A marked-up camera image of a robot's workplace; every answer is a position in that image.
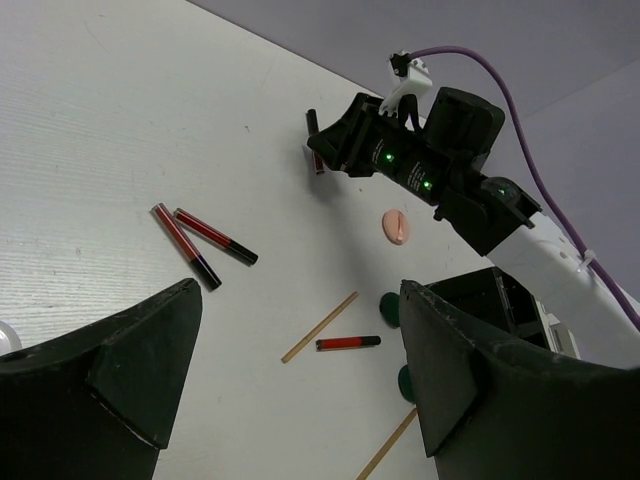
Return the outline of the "wooden stick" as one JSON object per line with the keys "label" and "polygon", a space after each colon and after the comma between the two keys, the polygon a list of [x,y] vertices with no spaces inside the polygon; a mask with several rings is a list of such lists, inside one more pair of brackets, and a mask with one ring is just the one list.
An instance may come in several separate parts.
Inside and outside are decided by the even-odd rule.
{"label": "wooden stick", "polygon": [[382,462],[385,456],[391,451],[393,446],[405,433],[408,427],[417,416],[417,409],[412,408],[403,421],[396,427],[389,438],[382,444],[378,451],[373,455],[361,472],[357,475],[356,480],[367,480],[376,467]]}
{"label": "wooden stick", "polygon": [[298,355],[312,340],[314,340],[329,324],[331,324],[342,312],[347,309],[359,296],[358,292],[351,293],[338,306],[336,306],[325,318],[314,326],[303,338],[301,338],[291,349],[289,349],[280,359],[282,364],[289,363]]}

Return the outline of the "red black lip gloss tube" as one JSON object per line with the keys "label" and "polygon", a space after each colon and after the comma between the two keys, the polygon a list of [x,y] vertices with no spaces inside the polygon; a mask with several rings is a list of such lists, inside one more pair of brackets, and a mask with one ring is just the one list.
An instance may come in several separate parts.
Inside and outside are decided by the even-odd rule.
{"label": "red black lip gloss tube", "polygon": [[255,252],[241,245],[231,237],[225,235],[191,213],[181,208],[177,208],[173,212],[173,216],[183,226],[186,226],[188,229],[243,264],[253,266],[257,263],[259,256]]}

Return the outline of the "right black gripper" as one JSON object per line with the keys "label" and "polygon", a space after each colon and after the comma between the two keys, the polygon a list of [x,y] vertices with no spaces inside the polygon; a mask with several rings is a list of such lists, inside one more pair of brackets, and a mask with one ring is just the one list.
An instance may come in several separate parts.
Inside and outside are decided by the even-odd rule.
{"label": "right black gripper", "polygon": [[315,135],[325,166],[351,178],[380,173],[436,206],[453,159],[428,145],[394,117],[379,114],[382,99],[358,93],[346,112]]}

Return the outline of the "dark red lip gloss tube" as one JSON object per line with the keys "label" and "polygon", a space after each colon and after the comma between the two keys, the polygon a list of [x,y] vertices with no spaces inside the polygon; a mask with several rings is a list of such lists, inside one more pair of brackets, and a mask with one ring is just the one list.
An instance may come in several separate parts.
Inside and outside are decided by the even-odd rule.
{"label": "dark red lip gloss tube", "polygon": [[313,172],[316,175],[322,175],[325,173],[324,160],[318,150],[315,135],[319,133],[319,124],[317,118],[317,112],[315,109],[309,109],[305,113],[306,127],[308,133],[307,147],[311,152]]}

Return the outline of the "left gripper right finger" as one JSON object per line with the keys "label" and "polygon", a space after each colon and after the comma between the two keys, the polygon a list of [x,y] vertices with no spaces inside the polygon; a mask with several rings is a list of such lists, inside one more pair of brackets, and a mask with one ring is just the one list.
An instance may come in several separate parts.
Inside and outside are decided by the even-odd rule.
{"label": "left gripper right finger", "polygon": [[412,280],[399,317],[442,479],[635,479],[639,372],[534,346]]}

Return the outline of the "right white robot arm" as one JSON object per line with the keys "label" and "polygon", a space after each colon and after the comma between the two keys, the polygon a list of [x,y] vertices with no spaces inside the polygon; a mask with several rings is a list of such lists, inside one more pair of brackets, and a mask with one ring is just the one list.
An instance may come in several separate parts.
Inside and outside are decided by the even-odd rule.
{"label": "right white robot arm", "polygon": [[397,114],[359,93],[343,116],[311,135],[308,147],[332,171],[353,178],[380,173],[434,207],[480,256],[521,283],[598,363],[639,364],[639,328],[620,307],[594,262],[570,243],[515,182],[481,172],[505,121],[481,97],[439,89],[424,124],[409,97]]}

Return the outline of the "red lip gloss blue cap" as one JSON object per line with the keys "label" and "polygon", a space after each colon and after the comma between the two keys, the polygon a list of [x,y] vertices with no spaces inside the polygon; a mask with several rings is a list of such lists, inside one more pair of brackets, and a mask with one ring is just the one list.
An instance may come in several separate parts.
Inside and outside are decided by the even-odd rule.
{"label": "red lip gloss blue cap", "polygon": [[376,347],[376,346],[379,346],[381,343],[382,343],[382,340],[377,335],[354,336],[354,337],[318,339],[315,342],[315,347],[317,351],[323,352],[323,351],[350,350],[350,349]]}

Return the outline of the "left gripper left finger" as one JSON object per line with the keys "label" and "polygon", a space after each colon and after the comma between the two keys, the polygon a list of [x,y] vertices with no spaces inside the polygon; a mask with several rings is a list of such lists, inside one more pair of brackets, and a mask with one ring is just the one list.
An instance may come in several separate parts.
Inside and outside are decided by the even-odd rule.
{"label": "left gripper left finger", "polygon": [[4,479],[150,479],[171,437],[202,317],[183,279],[1,358]]}

